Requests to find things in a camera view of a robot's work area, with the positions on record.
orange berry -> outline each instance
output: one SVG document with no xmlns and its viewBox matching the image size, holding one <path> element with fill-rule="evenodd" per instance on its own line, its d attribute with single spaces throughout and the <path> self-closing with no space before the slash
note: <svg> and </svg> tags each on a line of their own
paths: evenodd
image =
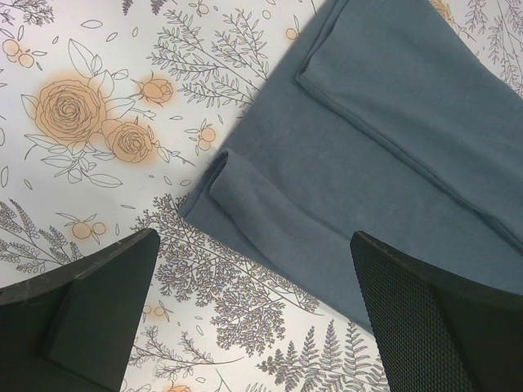
<svg viewBox="0 0 523 392">
<path fill-rule="evenodd" d="M 201 133 L 202 139 L 212 143 L 216 139 L 216 132 L 212 128 L 204 128 Z"/>
<path fill-rule="evenodd" d="M 73 235 L 78 239 L 85 239 L 91 235 L 91 228 L 83 222 L 75 223 L 73 226 Z"/>
<path fill-rule="evenodd" d="M 2 44 L 3 52 L 8 56 L 14 56 L 20 51 L 20 45 L 14 39 L 7 39 Z"/>
<path fill-rule="evenodd" d="M 19 57 L 18 62 L 25 68 L 31 68 L 34 64 L 34 58 L 31 55 L 24 53 Z"/>
<path fill-rule="evenodd" d="M 207 151 L 208 149 L 211 148 L 211 144 L 204 139 L 200 139 L 200 140 L 198 140 L 198 147 L 202 151 Z"/>
</svg>

botanical print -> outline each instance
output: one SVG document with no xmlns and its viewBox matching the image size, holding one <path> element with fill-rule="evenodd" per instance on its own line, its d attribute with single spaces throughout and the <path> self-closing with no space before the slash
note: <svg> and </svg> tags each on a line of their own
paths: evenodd
<svg viewBox="0 0 523 392">
<path fill-rule="evenodd" d="M 20 41 L 24 37 L 23 25 L 18 28 L 16 38 L 5 29 L 2 30 L 2 33 L 9 38 L 2 43 L 2 50 L 11 63 L 17 63 L 24 68 L 31 68 L 36 63 L 38 69 L 42 70 L 42 66 L 34 58 L 45 56 L 47 53 L 45 51 L 31 51 L 30 49 L 20 47 Z"/>
<path fill-rule="evenodd" d="M 194 346 L 194 340 L 189 338 L 188 332 L 181 333 L 179 343 L 183 347 L 182 352 L 185 354 L 185 357 L 176 354 L 176 350 L 169 349 L 169 347 L 158 340 L 157 326 L 146 327 L 141 335 L 146 338 L 145 345 L 143 347 L 140 347 L 137 343 L 133 345 L 129 366 L 141 367 L 148 360 L 155 361 L 157 364 L 155 375 L 158 378 L 176 381 L 179 376 L 183 378 L 193 376 L 194 368 L 198 366 L 212 366 L 214 368 L 241 360 L 241 358 L 237 358 L 216 362 L 212 358 L 211 353 L 201 351 Z"/>
<path fill-rule="evenodd" d="M 144 305 L 144 309 L 141 311 L 141 321 L 144 323 L 147 319 L 147 315 L 153 315 L 156 319 L 165 318 L 167 322 L 170 322 L 169 314 L 173 313 L 172 310 L 167 309 L 161 300 L 158 300 L 158 306 L 155 305 Z"/>
<path fill-rule="evenodd" d="M 521 94 L 521 2 L 430 1 Z M 0 0 L 3 281 L 160 234 L 122 392 L 387 390 L 368 334 L 176 214 L 322 2 Z"/>
<path fill-rule="evenodd" d="M 156 211 L 144 211 L 134 230 L 153 228 L 160 234 L 159 257 L 165 262 L 154 276 L 164 296 L 214 305 L 217 344 L 262 354 L 285 337 L 284 310 L 293 305 L 314 314 L 319 302 L 299 287 L 224 247 L 189 226 L 177 210 L 186 198 L 171 194 L 154 198 Z"/>
<path fill-rule="evenodd" d="M 48 231 L 37 229 L 20 204 L 9 201 L 12 207 L 0 201 L 0 233 L 12 238 L 0 238 L 0 261 L 16 264 L 20 272 L 43 274 L 82 258 L 76 243 L 52 226 Z"/>
<path fill-rule="evenodd" d="M 204 46 L 199 38 L 201 26 L 193 26 L 193 16 L 183 11 L 167 11 L 168 24 L 149 59 L 153 65 L 166 69 L 176 80 L 183 80 L 178 89 L 188 102 L 203 102 L 206 107 L 234 103 L 239 108 L 251 105 L 258 91 L 253 78 L 266 80 L 269 62 L 262 51 L 263 30 L 257 29 L 259 19 L 252 12 L 236 9 L 224 14 L 226 29 L 214 32 L 216 40 Z"/>
<path fill-rule="evenodd" d="M 288 343 L 287 353 L 280 349 L 275 356 L 268 357 L 258 368 L 275 376 L 276 385 L 284 385 L 286 391 L 341 391 L 386 392 L 389 390 L 387 377 L 378 359 L 370 362 L 364 353 L 368 347 L 358 332 L 358 327 L 349 322 L 346 328 L 345 349 L 331 320 L 325 333 L 323 349 L 316 349 L 315 327 L 311 327 L 299 354 L 293 341 Z"/>
<path fill-rule="evenodd" d="M 102 71 L 101 58 L 72 39 L 69 58 L 78 71 L 77 80 L 52 82 L 38 96 L 22 95 L 25 112 L 43 133 L 25 137 L 34 143 L 31 149 L 40 147 L 51 154 L 42 161 L 60 169 L 55 177 L 66 175 L 70 184 L 88 179 L 94 185 L 116 188 L 122 185 L 117 177 L 93 173 L 100 161 L 117 158 L 139 163 L 153 150 L 166 163 L 175 158 L 194 166 L 180 151 L 163 147 L 151 126 L 140 123 L 139 116 L 129 118 L 130 113 L 138 113 L 142 122 L 152 121 L 156 114 L 135 108 L 135 103 L 142 98 L 158 105 L 167 102 L 172 96 L 169 81 L 153 79 L 152 75 L 146 83 L 135 81 L 141 89 L 139 93 L 114 98 L 114 84 L 128 77 L 126 69 Z"/>
<path fill-rule="evenodd" d="M 216 131 L 212 128 L 212 124 L 207 122 L 205 118 L 199 128 L 186 129 L 185 133 L 189 133 L 189 139 L 195 142 L 194 147 L 196 155 L 199 155 L 200 151 L 209 151 L 213 141 L 216 139 Z"/>
<path fill-rule="evenodd" d="M 16 18 L 22 16 L 28 25 L 42 26 L 55 19 L 52 7 L 47 0 L 7 0 L 0 2 L 0 23 L 14 25 Z"/>
<path fill-rule="evenodd" d="M 92 237 L 95 239 L 96 243 L 100 245 L 100 236 L 105 234 L 107 227 L 105 227 L 104 223 L 95 221 L 98 214 L 91 215 L 84 220 L 80 220 L 74 215 L 65 214 L 63 212 L 57 212 L 56 214 L 69 221 L 64 225 L 64 227 L 70 227 L 71 233 L 75 238 L 86 239 Z"/>
</svg>

orange flower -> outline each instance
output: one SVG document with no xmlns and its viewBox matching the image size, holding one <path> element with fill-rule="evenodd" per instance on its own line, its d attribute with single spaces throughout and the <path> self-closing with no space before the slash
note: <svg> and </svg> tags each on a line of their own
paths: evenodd
<svg viewBox="0 0 523 392">
<path fill-rule="evenodd" d="M 51 83 L 40 91 L 35 122 L 40 131 L 63 145 L 86 141 L 101 129 L 105 103 L 78 80 Z"/>
<path fill-rule="evenodd" d="M 154 134 L 150 127 L 144 129 L 134 122 L 106 120 L 101 130 L 107 147 L 125 162 L 138 163 L 153 149 Z"/>
<path fill-rule="evenodd" d="M 163 104 L 172 97 L 172 84 L 165 79 L 152 79 L 147 83 L 135 82 L 140 88 L 141 98 L 156 104 Z"/>
</svg>

white tablecloth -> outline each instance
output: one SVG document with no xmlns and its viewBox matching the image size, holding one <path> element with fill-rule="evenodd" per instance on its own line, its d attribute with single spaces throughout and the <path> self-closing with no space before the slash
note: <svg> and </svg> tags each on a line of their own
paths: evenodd
<svg viewBox="0 0 523 392">
<path fill-rule="evenodd" d="M 523 95 L 521 0 L 431 2 Z M 122 391 L 388 390 L 369 334 L 175 213 L 321 3 L 0 1 L 0 287 L 156 228 Z"/>
</svg>

fern illustration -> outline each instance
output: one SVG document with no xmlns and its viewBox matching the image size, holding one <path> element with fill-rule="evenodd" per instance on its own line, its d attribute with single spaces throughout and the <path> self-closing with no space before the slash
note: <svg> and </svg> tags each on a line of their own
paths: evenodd
<svg viewBox="0 0 523 392">
<path fill-rule="evenodd" d="M 319 302 L 299 287 L 241 256 L 185 223 L 177 210 L 186 200 L 170 194 L 154 198 L 156 211 L 137 217 L 134 230 L 154 228 L 160 234 L 160 263 L 155 278 L 160 292 L 177 301 L 195 299 L 214 305 L 217 344 L 237 345 L 249 356 L 262 354 L 285 335 L 284 309 L 293 305 L 314 313 Z"/>
<path fill-rule="evenodd" d="M 129 8 L 131 8 L 133 1 L 132 0 L 123 0 L 122 2 L 122 10 L 123 14 L 127 15 L 129 12 Z"/>
<path fill-rule="evenodd" d="M 203 102 L 207 107 L 251 105 L 258 91 L 252 78 L 266 80 L 269 73 L 269 62 L 262 51 L 266 42 L 262 41 L 263 31 L 257 29 L 259 20 L 240 9 L 224 14 L 224 23 L 231 27 L 216 30 L 217 40 L 211 41 L 209 48 L 199 37 L 201 26 L 193 26 L 193 16 L 176 10 L 167 11 L 165 16 L 173 27 L 162 28 L 147 58 L 183 81 L 178 91 L 188 97 L 188 102 Z"/>
<path fill-rule="evenodd" d="M 145 348 L 133 345 L 133 351 L 129 357 L 128 365 L 141 368 L 148 360 L 157 362 L 156 376 L 176 380 L 178 374 L 183 371 L 183 377 L 193 375 L 194 367 L 201 365 L 222 365 L 240 361 L 242 358 L 227 362 L 215 362 L 211 353 L 201 352 L 194 346 L 194 340 L 188 337 L 187 332 L 181 334 L 179 345 L 183 347 L 181 354 L 188 354 L 192 358 L 182 357 L 176 350 L 170 349 L 158 340 L 158 326 L 146 327 L 141 333 L 146 337 Z"/>
<path fill-rule="evenodd" d="M 334 320 L 331 320 L 321 353 L 315 344 L 315 327 L 311 327 L 299 356 L 293 341 L 290 341 L 287 354 L 277 349 L 274 357 L 269 356 L 257 367 L 275 376 L 275 384 L 285 385 L 285 392 L 300 385 L 301 392 L 387 392 L 387 377 L 381 361 L 376 359 L 373 364 L 365 362 L 370 357 L 362 354 L 368 349 L 362 343 L 357 326 L 348 323 L 345 350 L 341 350 Z"/>
<path fill-rule="evenodd" d="M 165 4 L 167 0 L 150 0 L 150 8 L 153 11 L 153 14 L 158 15 L 160 8 Z"/>
<path fill-rule="evenodd" d="M 166 2 L 167 2 L 167 0 L 150 0 L 150 9 L 153 12 L 153 14 L 158 15 L 160 13 L 160 9 L 162 8 L 163 4 L 165 4 Z M 125 16 L 128 14 L 129 9 L 131 8 L 133 3 L 134 3 L 134 0 L 123 0 L 122 1 L 122 11 Z"/>
<path fill-rule="evenodd" d="M 43 274 L 50 266 L 66 265 L 83 257 L 76 243 L 68 242 L 54 227 L 48 231 L 37 229 L 21 205 L 12 199 L 10 202 L 14 209 L 0 202 L 0 229 L 15 241 L 0 238 L 0 261 L 17 264 L 20 272 Z M 47 249 L 40 245 L 42 239 L 48 242 Z"/>
</svg>

